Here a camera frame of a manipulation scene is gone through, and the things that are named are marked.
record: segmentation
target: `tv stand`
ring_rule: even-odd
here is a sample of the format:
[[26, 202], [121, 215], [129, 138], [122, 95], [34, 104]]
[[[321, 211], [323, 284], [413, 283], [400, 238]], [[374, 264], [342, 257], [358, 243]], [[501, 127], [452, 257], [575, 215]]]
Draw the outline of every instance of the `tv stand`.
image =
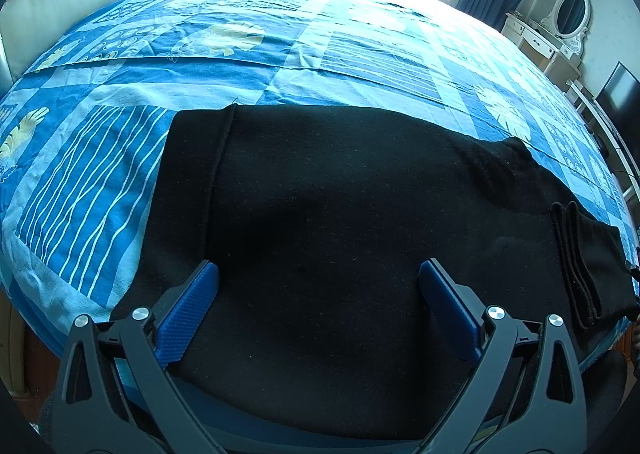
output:
[[[594, 98], [588, 98], [583, 92], [584, 87], [579, 81], [568, 82], [567, 85], [569, 90], [566, 95], [569, 100], [571, 101], [572, 97], [577, 97], [577, 100], [579, 100], [579, 102], [572, 102], [574, 105], [577, 103], [576, 110], [578, 114], [585, 119], [588, 127], [593, 129], [607, 145], [609, 150], [607, 165], [622, 187], [626, 205], [633, 216], [634, 209], [636, 211], [640, 209], [640, 169], [638, 169], [638, 165], [600, 104]], [[590, 115], [590, 122], [585, 118], [585, 111]], [[634, 217], [634, 222], [637, 225], [640, 220]]]

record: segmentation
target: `patterned bedsheet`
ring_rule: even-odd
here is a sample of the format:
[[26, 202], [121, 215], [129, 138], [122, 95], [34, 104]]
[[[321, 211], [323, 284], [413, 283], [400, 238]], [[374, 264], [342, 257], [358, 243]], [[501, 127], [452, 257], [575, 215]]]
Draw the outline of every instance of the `patterned bedsheet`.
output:
[[435, 0], [123, 0], [71, 29], [0, 104], [0, 280], [53, 351], [76, 315], [107, 320], [129, 287], [174, 113], [232, 102], [374, 106], [517, 136], [634, 258], [581, 119], [478, 21]]

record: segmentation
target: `black fabric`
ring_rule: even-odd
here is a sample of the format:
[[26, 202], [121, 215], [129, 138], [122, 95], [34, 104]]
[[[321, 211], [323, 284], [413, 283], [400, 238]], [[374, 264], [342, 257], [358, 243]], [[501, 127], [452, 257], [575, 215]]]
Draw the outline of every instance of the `black fabric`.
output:
[[25, 419], [0, 380], [0, 452], [56, 454]]
[[220, 292], [173, 374], [303, 430], [417, 439], [469, 370], [418, 293], [429, 257], [516, 318], [564, 316], [580, 359], [610, 331], [571, 318], [550, 215], [571, 201], [515, 138], [373, 108], [182, 111], [113, 316], [208, 258]]
[[635, 320], [638, 303], [627, 289], [630, 271], [618, 228], [582, 214], [575, 202], [554, 203], [551, 213], [576, 322], [588, 329], [623, 316]]
[[584, 454], [638, 454], [640, 384], [636, 381], [620, 410]]
[[47, 445], [53, 442], [51, 417], [53, 413], [53, 393], [46, 397], [38, 413], [38, 433]]
[[588, 445], [598, 439], [620, 408], [626, 376], [626, 358], [620, 351], [607, 351], [582, 374]]

